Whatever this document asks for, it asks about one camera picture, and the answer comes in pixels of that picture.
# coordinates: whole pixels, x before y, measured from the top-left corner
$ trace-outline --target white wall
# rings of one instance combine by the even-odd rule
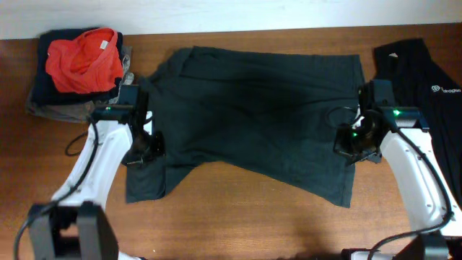
[[[0,39],[108,26],[196,33],[462,21],[462,0],[0,0]]]

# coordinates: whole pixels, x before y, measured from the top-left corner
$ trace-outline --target white label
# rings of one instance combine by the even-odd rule
[[[106,46],[108,46],[108,42],[107,42],[106,40],[104,40],[104,41],[101,43],[100,48],[104,50],[104,49],[106,49]]]

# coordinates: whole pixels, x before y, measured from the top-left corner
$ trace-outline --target white logo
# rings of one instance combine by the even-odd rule
[[[441,89],[441,87],[438,86],[438,85],[433,85],[433,86],[432,86],[433,92],[437,92],[437,91],[440,90],[440,89]]]
[[[433,92],[438,92],[438,91],[443,91],[443,93],[456,93],[456,92],[462,92],[461,90],[445,90],[443,89],[442,87],[438,86],[438,85],[433,85],[432,86],[432,90]]]

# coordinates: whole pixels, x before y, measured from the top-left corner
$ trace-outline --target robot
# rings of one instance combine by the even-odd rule
[[[102,105],[90,117],[87,141],[71,174],[48,204],[35,204],[18,232],[29,228],[36,259],[140,260],[119,251],[104,210],[120,163],[144,167],[165,156],[162,133],[152,133],[148,96],[137,86],[122,86],[115,105]],[[374,80],[359,88],[354,122],[338,128],[334,152],[348,163],[386,158],[411,223],[411,231],[386,238],[372,249],[344,249],[341,259],[462,258],[462,212],[432,149],[427,123],[417,108],[400,107],[388,81]],[[76,225],[78,236],[60,230]],[[378,249],[403,237],[413,241],[396,255]]]

